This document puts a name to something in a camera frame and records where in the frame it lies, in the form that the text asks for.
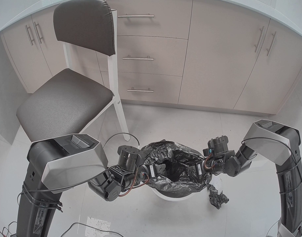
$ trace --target chair leg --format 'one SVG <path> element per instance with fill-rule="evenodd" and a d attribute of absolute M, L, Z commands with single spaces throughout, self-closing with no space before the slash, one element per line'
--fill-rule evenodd
<path fill-rule="evenodd" d="M 123 106 L 121 104 L 120 98 L 118 100 L 116 100 L 114 102 L 114 106 L 115 106 L 115 110 L 117 113 L 117 117 L 119 120 L 119 124 L 121 127 L 121 131 L 122 132 L 128 132 L 128 127 L 127 127 L 127 123 L 126 123 L 126 119 L 125 119 L 125 114 L 124 114 L 124 110 L 123 110 Z M 126 141 L 130 140 L 130 135 L 129 134 L 124 134 L 124 138 Z"/>

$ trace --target drawer handle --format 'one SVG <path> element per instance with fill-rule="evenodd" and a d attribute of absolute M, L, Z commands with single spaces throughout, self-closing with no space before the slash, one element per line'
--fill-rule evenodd
<path fill-rule="evenodd" d="M 255 45 L 256 49 L 255 49 L 255 52 L 257 53 L 258 52 L 258 49 L 260 47 L 260 44 L 261 44 L 261 41 L 262 41 L 262 38 L 263 38 L 263 34 L 264 34 L 264 31 L 265 31 L 265 26 L 263 26 L 263 28 L 260 28 L 261 30 L 261 35 L 260 35 L 260 38 L 259 38 L 259 42 L 257 45 Z"/>
<path fill-rule="evenodd" d="M 146 89 L 133 89 L 133 87 L 131 89 L 127 89 L 127 91 L 130 91 L 130 92 L 151 92 L 151 93 L 154 92 L 150 88 L 148 90 L 146 90 Z"/>
<path fill-rule="evenodd" d="M 43 39 L 43 37 L 40 37 L 40 35 L 39 35 L 38 28 L 37 28 L 38 25 L 39 25 L 39 23 L 36 24 L 36 22 L 34 22 L 34 23 L 33 23 L 33 28 L 35 29 L 35 32 L 36 32 L 36 35 L 37 35 L 38 42 L 39 42 L 39 44 L 41 45 L 41 44 L 42 44 L 41 40 Z"/>
<path fill-rule="evenodd" d="M 30 26 L 25 25 L 25 28 L 26 28 L 26 32 L 27 32 L 27 35 L 28 35 L 28 38 L 29 38 L 29 41 L 30 41 L 30 45 L 33 45 L 33 41 L 35 39 L 31 39 L 31 37 L 30 37 L 30 33 L 28 31 L 28 29 L 30 28 Z"/>
<path fill-rule="evenodd" d="M 270 53 L 271 53 L 272 48 L 273 48 L 273 45 L 274 45 L 274 41 L 275 41 L 275 39 L 276 39 L 277 32 L 275 32 L 274 34 L 272 33 L 272 35 L 273 35 L 274 37 L 273 37 L 273 40 L 272 40 L 272 43 L 271 43 L 270 48 L 269 48 L 269 49 L 267 48 L 267 56 L 270 56 Z"/>
<path fill-rule="evenodd" d="M 119 15 L 118 18 L 154 18 L 154 15 L 150 15 L 149 13 L 147 15 L 128 15 L 127 13 L 125 15 Z"/>
<path fill-rule="evenodd" d="M 150 58 L 150 56 L 148 55 L 147 58 L 140 58 L 140 57 L 130 57 L 130 55 L 128 55 L 127 57 L 123 57 L 123 60 L 140 60 L 140 61 L 153 61 L 153 58 Z"/>

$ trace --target black plastic bag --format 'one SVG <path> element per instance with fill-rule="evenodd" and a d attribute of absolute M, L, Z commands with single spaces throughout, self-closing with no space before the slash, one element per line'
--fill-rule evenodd
<path fill-rule="evenodd" d="M 207 185 L 207 190 L 209 193 L 209 202 L 216 207 L 218 210 L 220 209 L 223 203 L 228 203 L 229 199 L 222 192 L 218 194 L 218 190 L 212 184 Z"/>
<path fill-rule="evenodd" d="M 211 173 L 198 176 L 189 171 L 188 167 L 203 161 L 204 157 L 196 150 L 176 142 L 162 140 L 153 142 L 142 148 L 150 150 L 145 164 L 165 164 L 166 173 L 147 183 L 150 187 L 163 192 L 193 193 L 200 192 L 209 184 Z"/>

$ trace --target white wall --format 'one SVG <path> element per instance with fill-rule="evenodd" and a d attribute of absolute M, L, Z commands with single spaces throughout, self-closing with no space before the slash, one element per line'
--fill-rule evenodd
<path fill-rule="evenodd" d="M 0 28 L 39 0 L 0 0 Z M 18 106 L 28 97 L 0 38 L 0 139 L 12 143 L 19 128 Z"/>

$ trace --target white tile floor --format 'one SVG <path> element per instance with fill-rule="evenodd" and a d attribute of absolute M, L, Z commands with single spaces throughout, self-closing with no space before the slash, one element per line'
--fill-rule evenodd
<path fill-rule="evenodd" d="M 260 119 L 129 104 L 124 105 L 124 112 L 129 131 L 141 145 L 167 139 L 198 151 L 207 147 L 209 139 L 220 135 L 227 135 L 229 149 L 236 151 L 252 122 Z M 302 137 L 302 90 L 295 91 L 279 114 L 269 118 L 298 128 Z M 120 132 L 114 108 L 109 108 L 86 132 L 102 142 Z M 17 218 L 16 197 L 26 174 L 29 144 L 22 128 L 12 146 L 0 141 L 0 229 Z M 125 142 L 122 135 L 111 139 L 105 147 L 109 165 L 117 164 L 117 148 L 122 144 L 136 146 L 136 141 Z M 49 236 L 60 236 L 71 223 L 86 223 L 87 217 L 92 217 L 111 222 L 110 229 L 124 236 L 264 237 L 280 218 L 275 165 L 258 155 L 247 172 L 236 178 L 221 177 L 224 194 L 230 201 L 220 210 L 209 204 L 206 190 L 189 200 L 168 202 L 144 186 L 114 202 L 106 202 L 86 184 L 75 187 L 63 193 L 64 213 L 55 213 Z M 274 236 L 276 231 L 275 226 L 270 234 Z M 83 237 L 85 227 L 74 226 L 67 236 Z"/>

